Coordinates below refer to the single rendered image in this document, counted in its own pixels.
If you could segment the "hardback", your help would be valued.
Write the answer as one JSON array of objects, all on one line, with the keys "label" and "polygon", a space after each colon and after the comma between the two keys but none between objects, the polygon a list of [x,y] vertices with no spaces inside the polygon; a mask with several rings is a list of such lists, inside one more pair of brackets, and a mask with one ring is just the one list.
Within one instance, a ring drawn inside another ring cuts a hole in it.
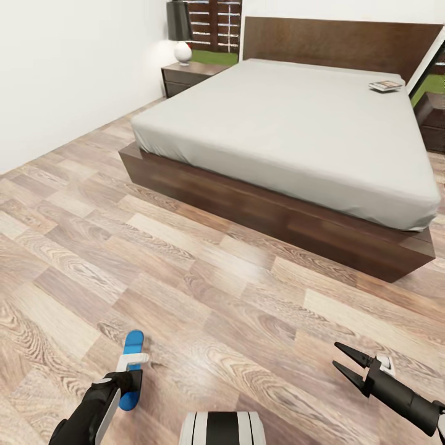
[{"label": "hardback", "polygon": [[402,85],[386,81],[386,82],[370,83],[369,87],[373,87],[380,91],[390,91],[390,90],[398,90],[402,87]]}]

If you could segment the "sandal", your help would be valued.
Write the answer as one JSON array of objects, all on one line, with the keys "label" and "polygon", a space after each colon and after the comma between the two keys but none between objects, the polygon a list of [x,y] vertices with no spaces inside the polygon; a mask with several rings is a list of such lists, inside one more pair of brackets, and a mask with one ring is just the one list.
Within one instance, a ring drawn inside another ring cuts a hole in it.
[{"label": "sandal", "polygon": [[[144,341],[144,334],[141,330],[134,330],[128,333],[125,340],[125,347],[123,354],[136,354],[142,352],[142,345]],[[128,365],[129,370],[140,370],[140,364]],[[140,391],[127,392],[121,397],[119,406],[124,411],[132,410],[137,404],[140,396]]]}]

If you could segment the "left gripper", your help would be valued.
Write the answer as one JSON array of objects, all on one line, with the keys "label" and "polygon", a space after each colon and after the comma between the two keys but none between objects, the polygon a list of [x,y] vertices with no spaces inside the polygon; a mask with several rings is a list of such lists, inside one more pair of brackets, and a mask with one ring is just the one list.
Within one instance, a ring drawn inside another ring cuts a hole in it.
[{"label": "left gripper", "polygon": [[118,376],[124,380],[125,388],[122,397],[127,392],[139,391],[142,387],[143,370],[129,370],[123,373],[111,372],[107,373],[105,377]]}]

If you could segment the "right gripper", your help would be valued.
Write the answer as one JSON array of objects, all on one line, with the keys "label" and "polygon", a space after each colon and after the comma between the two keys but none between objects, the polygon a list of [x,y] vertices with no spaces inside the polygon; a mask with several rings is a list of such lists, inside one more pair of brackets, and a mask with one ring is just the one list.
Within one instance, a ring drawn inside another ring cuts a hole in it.
[{"label": "right gripper", "polygon": [[402,417],[407,418],[410,410],[409,407],[412,404],[413,390],[382,371],[379,360],[345,344],[336,342],[334,345],[364,369],[369,368],[369,371],[364,381],[361,375],[353,372],[344,365],[336,361],[333,361],[333,365],[367,398],[369,398],[370,395],[374,395],[389,408],[395,410]]}]

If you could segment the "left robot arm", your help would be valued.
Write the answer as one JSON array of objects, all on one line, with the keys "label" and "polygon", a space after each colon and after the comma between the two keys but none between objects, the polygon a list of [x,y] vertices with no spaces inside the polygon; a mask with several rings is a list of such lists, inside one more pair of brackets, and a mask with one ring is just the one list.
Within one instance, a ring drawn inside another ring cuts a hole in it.
[{"label": "left robot arm", "polygon": [[121,397],[142,387],[143,370],[129,370],[128,365],[149,360],[147,353],[121,355],[116,372],[92,382],[83,402],[57,425],[48,445],[100,445]]}]

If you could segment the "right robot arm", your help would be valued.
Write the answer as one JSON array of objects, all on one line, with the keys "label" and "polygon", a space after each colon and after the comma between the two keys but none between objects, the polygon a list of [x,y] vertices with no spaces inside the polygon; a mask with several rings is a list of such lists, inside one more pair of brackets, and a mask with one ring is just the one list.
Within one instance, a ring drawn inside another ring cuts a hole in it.
[{"label": "right robot arm", "polygon": [[333,361],[339,369],[367,398],[374,395],[389,408],[412,422],[429,437],[438,429],[445,445],[445,404],[438,400],[428,401],[411,388],[396,380],[391,357],[377,355],[375,358],[339,342],[334,343],[343,353],[361,367],[369,368],[367,378]]}]

